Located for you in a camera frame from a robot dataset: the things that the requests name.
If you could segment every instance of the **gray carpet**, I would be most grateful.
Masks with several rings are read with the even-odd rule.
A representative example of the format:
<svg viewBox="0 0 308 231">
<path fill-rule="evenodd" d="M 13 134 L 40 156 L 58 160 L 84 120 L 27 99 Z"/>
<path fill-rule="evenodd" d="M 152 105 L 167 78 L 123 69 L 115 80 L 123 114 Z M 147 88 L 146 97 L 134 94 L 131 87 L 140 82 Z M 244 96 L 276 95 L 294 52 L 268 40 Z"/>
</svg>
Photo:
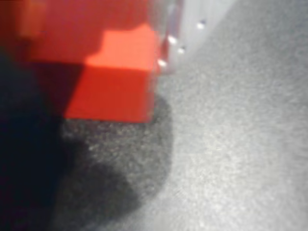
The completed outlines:
<svg viewBox="0 0 308 231">
<path fill-rule="evenodd" d="M 53 231 L 307 230 L 308 1 L 239 0 L 150 124 L 64 135 L 85 145 Z"/>
</svg>

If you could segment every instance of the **metal bracket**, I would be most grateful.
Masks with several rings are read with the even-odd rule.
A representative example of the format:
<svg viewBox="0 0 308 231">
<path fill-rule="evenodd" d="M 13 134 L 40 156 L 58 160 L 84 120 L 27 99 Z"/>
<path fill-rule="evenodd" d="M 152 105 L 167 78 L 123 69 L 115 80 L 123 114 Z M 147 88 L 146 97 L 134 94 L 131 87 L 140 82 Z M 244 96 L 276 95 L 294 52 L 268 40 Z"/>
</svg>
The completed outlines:
<svg viewBox="0 0 308 231">
<path fill-rule="evenodd" d="M 158 64 L 176 71 L 198 51 L 236 0 L 176 0 L 167 6 L 166 32 Z"/>
</svg>

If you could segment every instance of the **metal surface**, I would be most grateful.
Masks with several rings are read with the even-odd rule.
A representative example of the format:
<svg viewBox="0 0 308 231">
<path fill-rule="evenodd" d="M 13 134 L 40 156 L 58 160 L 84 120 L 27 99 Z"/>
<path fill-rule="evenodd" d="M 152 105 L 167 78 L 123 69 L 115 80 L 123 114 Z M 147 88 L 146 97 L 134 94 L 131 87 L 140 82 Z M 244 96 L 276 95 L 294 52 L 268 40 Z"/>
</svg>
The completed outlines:
<svg viewBox="0 0 308 231">
<path fill-rule="evenodd" d="M 176 0 L 169 4 L 158 64 L 170 73 L 189 61 L 236 0 Z"/>
</svg>

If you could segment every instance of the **metal plate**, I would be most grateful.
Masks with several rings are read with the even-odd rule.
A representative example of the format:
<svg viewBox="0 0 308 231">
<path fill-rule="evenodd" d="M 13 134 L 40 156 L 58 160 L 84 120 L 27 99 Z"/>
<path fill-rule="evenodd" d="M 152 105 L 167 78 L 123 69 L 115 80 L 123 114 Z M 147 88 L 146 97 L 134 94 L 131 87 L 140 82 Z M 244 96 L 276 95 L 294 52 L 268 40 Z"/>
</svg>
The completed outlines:
<svg viewBox="0 0 308 231">
<path fill-rule="evenodd" d="M 162 19 L 160 23 L 166 26 L 160 28 L 160 32 L 165 29 L 165 33 L 162 35 L 162 52 L 158 60 L 162 73 L 174 72 L 188 62 L 235 1 L 165 1 L 167 20 L 164 22 Z"/>
</svg>

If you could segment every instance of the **red plastic block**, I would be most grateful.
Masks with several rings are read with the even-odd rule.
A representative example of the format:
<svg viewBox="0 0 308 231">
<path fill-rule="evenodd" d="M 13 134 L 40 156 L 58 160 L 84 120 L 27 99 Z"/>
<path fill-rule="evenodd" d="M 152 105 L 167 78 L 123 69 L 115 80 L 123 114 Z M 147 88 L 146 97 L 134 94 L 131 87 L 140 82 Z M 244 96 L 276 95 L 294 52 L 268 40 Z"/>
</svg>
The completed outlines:
<svg viewBox="0 0 308 231">
<path fill-rule="evenodd" d="M 55 113 L 149 119 L 159 39 L 148 7 L 148 0 L 48 0 L 31 61 Z"/>
</svg>

